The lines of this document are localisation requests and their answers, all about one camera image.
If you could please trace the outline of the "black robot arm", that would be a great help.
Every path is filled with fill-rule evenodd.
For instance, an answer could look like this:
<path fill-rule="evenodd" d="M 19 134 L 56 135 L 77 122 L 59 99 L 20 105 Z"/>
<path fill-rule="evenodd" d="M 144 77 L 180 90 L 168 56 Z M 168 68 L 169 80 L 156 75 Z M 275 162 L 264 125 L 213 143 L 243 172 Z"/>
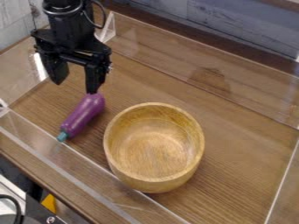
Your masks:
<path fill-rule="evenodd" d="M 105 82 L 111 48 L 96 38 L 108 15 L 99 0 L 43 0 L 49 28 L 35 29 L 35 51 L 51 81 L 60 85 L 69 75 L 69 63 L 84 67 L 85 91 L 93 95 Z"/>

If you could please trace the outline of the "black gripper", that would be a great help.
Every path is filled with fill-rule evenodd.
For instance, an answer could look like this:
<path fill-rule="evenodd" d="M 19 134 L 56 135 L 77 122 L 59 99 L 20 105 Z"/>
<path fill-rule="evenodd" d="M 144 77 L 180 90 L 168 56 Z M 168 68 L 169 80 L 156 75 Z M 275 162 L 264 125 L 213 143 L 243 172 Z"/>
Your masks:
<path fill-rule="evenodd" d="M 32 31 L 35 50 L 51 81 L 60 85 L 69 75 L 68 63 L 84 66 L 85 90 L 93 95 L 109 72 L 111 48 L 95 37 L 92 10 L 45 10 L 51 28 Z"/>

